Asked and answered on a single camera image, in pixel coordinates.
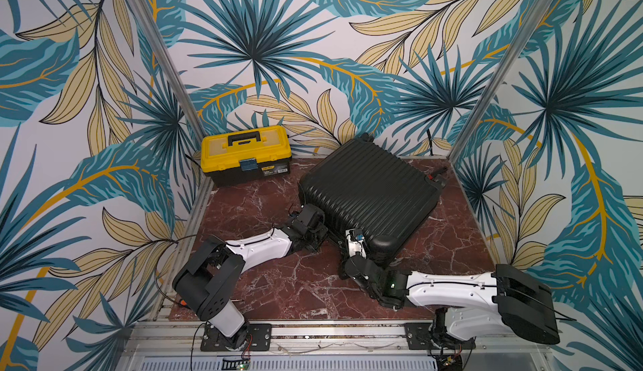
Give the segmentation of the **black ribbed hard-shell suitcase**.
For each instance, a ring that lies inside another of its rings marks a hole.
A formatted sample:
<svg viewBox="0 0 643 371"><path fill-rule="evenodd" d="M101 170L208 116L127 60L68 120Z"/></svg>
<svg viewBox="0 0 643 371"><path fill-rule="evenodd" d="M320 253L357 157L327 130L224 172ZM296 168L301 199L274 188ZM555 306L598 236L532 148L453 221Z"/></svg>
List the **black ribbed hard-shell suitcase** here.
<svg viewBox="0 0 643 371"><path fill-rule="evenodd" d="M369 134L344 143L304 174L299 198L325 213L325 224L342 251L345 233L360 229L367 257L386 267L425 222L444 183L374 143Z"/></svg>

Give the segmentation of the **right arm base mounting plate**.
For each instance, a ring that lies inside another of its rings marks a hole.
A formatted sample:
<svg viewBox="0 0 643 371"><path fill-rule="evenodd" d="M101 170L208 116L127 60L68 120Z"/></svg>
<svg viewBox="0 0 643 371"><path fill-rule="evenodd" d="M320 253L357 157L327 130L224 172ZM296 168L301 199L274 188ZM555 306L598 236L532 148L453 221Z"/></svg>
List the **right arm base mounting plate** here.
<svg viewBox="0 0 643 371"><path fill-rule="evenodd" d="M404 324L409 350L462 350L474 349L475 339L461 341L433 327L432 322L407 322Z"/></svg>

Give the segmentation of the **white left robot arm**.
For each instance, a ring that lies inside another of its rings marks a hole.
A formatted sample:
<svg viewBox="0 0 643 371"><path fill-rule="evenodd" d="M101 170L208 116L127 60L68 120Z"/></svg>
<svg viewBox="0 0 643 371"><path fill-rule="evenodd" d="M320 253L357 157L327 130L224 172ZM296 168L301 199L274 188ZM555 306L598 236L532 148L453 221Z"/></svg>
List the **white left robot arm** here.
<svg viewBox="0 0 643 371"><path fill-rule="evenodd" d="M325 214L311 204L264 234L242 240L213 237L190 255L172 281L172 288L200 321L237 349L248 336L248 322L231 301L241 274L301 250L317 251L326 240Z"/></svg>

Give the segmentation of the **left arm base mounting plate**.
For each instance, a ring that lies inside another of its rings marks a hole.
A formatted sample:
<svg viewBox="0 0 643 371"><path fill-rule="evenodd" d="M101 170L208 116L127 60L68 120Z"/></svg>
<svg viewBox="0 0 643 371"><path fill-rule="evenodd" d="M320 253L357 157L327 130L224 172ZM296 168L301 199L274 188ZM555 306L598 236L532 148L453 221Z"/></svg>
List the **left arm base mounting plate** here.
<svg viewBox="0 0 643 371"><path fill-rule="evenodd" d="M219 329L207 323L200 350L267 352L270 350L271 339L272 325L269 323L246 323L232 337L225 337Z"/></svg>

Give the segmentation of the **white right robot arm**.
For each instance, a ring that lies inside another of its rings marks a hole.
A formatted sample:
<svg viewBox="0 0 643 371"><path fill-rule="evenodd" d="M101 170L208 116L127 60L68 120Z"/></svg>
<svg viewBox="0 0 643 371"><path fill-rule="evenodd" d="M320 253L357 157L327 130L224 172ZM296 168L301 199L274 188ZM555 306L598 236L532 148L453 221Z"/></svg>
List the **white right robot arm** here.
<svg viewBox="0 0 643 371"><path fill-rule="evenodd" d="M551 290L511 265L479 275L431 275L384 269L354 255L344 271L382 307L434 307L430 339L441 347L509 332L535 344L560 342Z"/></svg>

